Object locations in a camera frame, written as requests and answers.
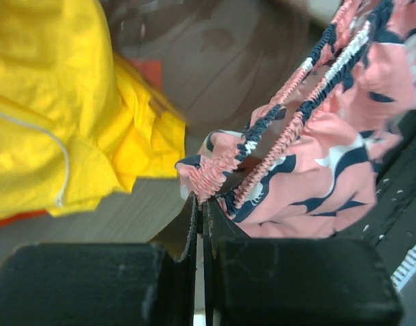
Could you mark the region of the pink whale print shorts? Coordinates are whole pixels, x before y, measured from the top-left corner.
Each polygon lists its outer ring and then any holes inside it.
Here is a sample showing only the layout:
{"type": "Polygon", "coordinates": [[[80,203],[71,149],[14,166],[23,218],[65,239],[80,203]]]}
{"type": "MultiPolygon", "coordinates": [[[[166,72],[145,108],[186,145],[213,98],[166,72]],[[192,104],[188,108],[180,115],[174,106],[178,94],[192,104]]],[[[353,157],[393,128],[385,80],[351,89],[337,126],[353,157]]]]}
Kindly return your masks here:
{"type": "Polygon", "coordinates": [[[344,1],[305,61],[241,132],[176,169],[253,237],[325,238],[376,204],[397,119],[416,110],[416,1],[344,1]]]}

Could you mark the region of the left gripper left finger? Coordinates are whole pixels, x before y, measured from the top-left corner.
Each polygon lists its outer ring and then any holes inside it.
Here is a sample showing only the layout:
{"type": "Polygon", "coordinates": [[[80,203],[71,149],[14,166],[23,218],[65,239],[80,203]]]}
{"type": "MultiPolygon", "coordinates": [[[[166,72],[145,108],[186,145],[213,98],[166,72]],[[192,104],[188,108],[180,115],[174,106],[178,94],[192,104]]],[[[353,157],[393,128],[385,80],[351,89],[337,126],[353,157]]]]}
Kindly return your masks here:
{"type": "Polygon", "coordinates": [[[36,243],[0,267],[0,325],[191,325],[198,202],[151,241],[36,243]]]}

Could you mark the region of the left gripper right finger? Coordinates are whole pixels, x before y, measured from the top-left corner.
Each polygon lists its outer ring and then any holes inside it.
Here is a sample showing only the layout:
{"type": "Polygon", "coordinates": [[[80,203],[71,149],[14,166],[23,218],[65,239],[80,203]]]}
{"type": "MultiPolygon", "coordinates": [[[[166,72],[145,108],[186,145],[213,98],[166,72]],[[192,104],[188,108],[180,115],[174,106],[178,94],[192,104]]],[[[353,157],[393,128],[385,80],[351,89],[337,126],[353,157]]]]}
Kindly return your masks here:
{"type": "Polygon", "coordinates": [[[202,205],[208,325],[398,325],[404,309],[375,249],[349,238],[250,238],[202,205]]]}

